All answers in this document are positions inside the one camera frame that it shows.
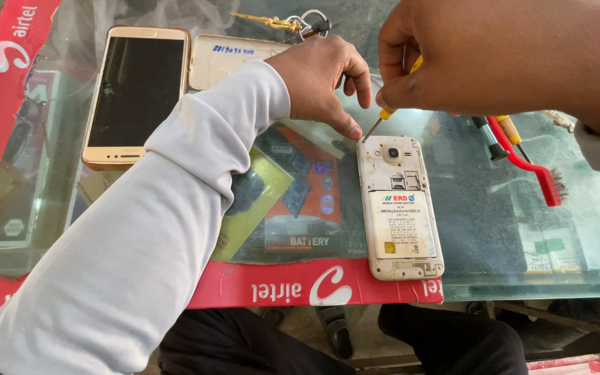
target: hand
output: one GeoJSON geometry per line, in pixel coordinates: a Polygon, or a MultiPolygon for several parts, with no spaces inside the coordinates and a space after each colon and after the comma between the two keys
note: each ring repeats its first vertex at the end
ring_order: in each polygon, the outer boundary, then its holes
{"type": "Polygon", "coordinates": [[[369,108],[372,87],[367,63],[355,47],[340,37],[313,36],[265,60],[279,73],[291,97],[291,119],[326,124],[351,140],[362,136],[360,126],[335,96],[342,73],[344,93],[358,94],[358,103],[369,108]]]}
{"type": "Polygon", "coordinates": [[[600,0],[402,0],[379,34],[379,106],[560,109],[600,135],[600,0]],[[423,66],[402,76],[422,53],[423,66]]]}

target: red brush handle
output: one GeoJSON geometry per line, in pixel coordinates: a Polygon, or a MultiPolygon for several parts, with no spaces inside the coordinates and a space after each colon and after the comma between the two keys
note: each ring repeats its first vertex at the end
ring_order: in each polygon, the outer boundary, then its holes
{"type": "Polygon", "coordinates": [[[497,141],[501,144],[501,147],[510,152],[508,159],[511,161],[511,163],[520,169],[534,172],[536,174],[536,178],[538,178],[539,184],[541,185],[541,191],[543,192],[545,203],[548,205],[548,207],[560,206],[561,199],[559,198],[559,192],[557,191],[555,180],[552,178],[550,171],[546,167],[536,166],[534,164],[527,163],[526,160],[522,160],[515,153],[515,151],[513,151],[511,142],[509,142],[508,138],[506,138],[504,131],[501,130],[501,127],[495,120],[495,117],[488,116],[487,119],[487,122],[490,124],[490,130],[492,130],[492,133],[494,133],[497,141]]]}

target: dark trousers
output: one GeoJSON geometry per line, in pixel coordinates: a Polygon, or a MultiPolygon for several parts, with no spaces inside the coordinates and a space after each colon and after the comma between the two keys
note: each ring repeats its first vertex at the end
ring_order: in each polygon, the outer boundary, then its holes
{"type": "MultiPolygon", "coordinates": [[[[429,375],[527,373],[520,338],[492,319],[389,304],[379,327],[411,345],[429,375]]],[[[163,375],[354,373],[245,308],[186,310],[160,350],[163,375]]]]}

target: red wire brush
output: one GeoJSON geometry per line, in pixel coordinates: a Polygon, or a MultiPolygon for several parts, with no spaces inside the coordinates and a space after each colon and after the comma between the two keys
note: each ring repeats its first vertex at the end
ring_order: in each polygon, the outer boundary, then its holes
{"type": "Polygon", "coordinates": [[[507,156],[508,160],[510,160],[511,163],[513,163],[513,165],[516,167],[524,169],[525,171],[534,172],[536,174],[539,184],[541,185],[543,197],[545,198],[545,202],[548,207],[560,206],[561,199],[568,196],[568,191],[563,183],[563,179],[561,173],[559,173],[559,170],[554,168],[552,172],[550,172],[546,167],[536,166],[535,164],[530,164],[527,161],[522,160],[515,153],[515,151],[513,151],[511,142],[509,142],[508,138],[506,138],[504,131],[501,130],[501,127],[495,120],[495,117],[488,116],[487,119],[487,122],[490,124],[490,129],[497,138],[497,141],[502,147],[504,147],[505,150],[510,152],[510,155],[507,156]]]}

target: keychain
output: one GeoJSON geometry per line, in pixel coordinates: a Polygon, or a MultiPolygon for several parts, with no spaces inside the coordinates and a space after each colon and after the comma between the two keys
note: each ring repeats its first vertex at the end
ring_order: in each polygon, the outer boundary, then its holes
{"type": "Polygon", "coordinates": [[[329,21],[329,19],[321,11],[316,9],[310,9],[302,16],[292,15],[287,19],[279,19],[278,17],[256,17],[254,15],[246,15],[241,13],[231,13],[231,15],[252,19],[253,21],[259,21],[268,27],[286,30],[293,34],[292,37],[284,40],[284,42],[288,42],[295,37],[300,38],[301,41],[304,41],[306,38],[309,38],[313,35],[327,37],[328,31],[332,28],[332,23],[329,21]],[[312,13],[316,13],[321,16],[321,21],[315,23],[314,25],[310,25],[309,23],[305,22],[305,17],[312,13]]]}

